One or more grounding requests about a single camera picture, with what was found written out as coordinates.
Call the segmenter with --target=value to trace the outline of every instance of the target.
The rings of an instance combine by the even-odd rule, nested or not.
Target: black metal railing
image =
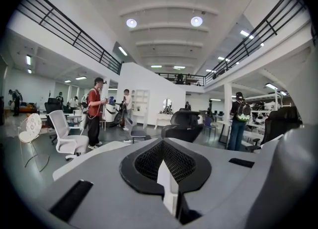
[[[197,76],[190,74],[182,74],[179,76],[177,74],[168,74],[168,73],[156,73],[161,77],[167,79],[168,81],[174,84],[180,85],[195,85],[195,86],[204,86],[205,85],[205,76]]]
[[[260,49],[268,39],[277,35],[282,27],[305,9],[303,0],[279,0],[251,33],[205,76],[205,82],[209,83],[216,79]]]
[[[121,63],[48,0],[22,0],[17,10],[92,59],[120,74]]]

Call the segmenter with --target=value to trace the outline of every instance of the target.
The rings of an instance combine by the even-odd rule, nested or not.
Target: chair armrest
[[[245,147],[245,149],[249,152],[252,152],[252,151],[255,151],[255,150],[260,150],[261,147],[260,146],[256,146],[256,145],[253,145],[253,146],[248,146],[248,147]]]

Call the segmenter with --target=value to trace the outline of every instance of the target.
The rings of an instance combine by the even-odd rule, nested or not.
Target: mesh chair back
[[[55,128],[58,139],[62,139],[69,134],[70,128],[62,110],[51,112],[49,117]]]

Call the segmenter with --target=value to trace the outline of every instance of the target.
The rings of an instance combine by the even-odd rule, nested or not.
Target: desk
[[[171,117],[172,117],[172,114],[158,113],[157,119],[156,119],[155,129],[157,129],[157,127],[158,127],[158,120],[168,120],[169,121],[168,125],[170,125]]]

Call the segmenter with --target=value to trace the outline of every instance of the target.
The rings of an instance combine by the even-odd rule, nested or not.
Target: white wall
[[[122,65],[117,101],[121,101],[125,89],[147,89],[150,91],[148,108],[148,124],[150,125],[156,124],[157,114],[162,110],[162,103],[166,98],[171,99],[173,111],[178,111],[185,105],[184,89],[135,63]]]
[[[49,91],[51,91],[51,97],[53,97],[55,90],[55,81],[46,79],[40,76],[31,75],[26,72],[11,69],[6,77],[4,93],[4,104],[8,105],[8,102],[12,99],[12,96],[8,94],[9,89],[18,89],[24,102],[37,103],[40,109],[44,109],[44,103],[49,98]]]

